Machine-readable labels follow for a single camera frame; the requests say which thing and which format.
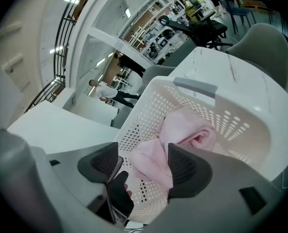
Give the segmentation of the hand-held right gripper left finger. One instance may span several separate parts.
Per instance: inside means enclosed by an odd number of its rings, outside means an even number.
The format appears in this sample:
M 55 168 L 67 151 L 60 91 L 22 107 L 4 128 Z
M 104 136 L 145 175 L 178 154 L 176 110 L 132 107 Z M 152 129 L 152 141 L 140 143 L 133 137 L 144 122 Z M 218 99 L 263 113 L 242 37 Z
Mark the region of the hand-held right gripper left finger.
M 117 142 L 52 154 L 31 147 L 31 152 L 41 165 L 42 176 L 62 184 L 108 184 L 120 168 Z

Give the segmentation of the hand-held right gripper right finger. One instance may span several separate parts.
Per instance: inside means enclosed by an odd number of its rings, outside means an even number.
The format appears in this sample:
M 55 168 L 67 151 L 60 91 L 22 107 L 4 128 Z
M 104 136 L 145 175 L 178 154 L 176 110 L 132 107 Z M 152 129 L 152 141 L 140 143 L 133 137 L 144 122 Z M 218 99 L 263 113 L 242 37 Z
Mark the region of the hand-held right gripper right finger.
M 173 187 L 146 233 L 251 233 L 282 195 L 246 163 L 229 156 L 170 144 Z

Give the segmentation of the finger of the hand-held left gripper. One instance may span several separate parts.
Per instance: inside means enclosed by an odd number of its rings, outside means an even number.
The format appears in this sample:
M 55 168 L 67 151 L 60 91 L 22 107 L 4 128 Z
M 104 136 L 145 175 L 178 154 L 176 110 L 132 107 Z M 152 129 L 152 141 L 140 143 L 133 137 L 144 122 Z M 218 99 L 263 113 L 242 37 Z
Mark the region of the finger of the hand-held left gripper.
M 128 172 L 122 171 L 108 184 L 112 208 L 123 225 L 128 224 L 129 216 L 134 208 L 134 202 L 125 188 L 127 178 Z

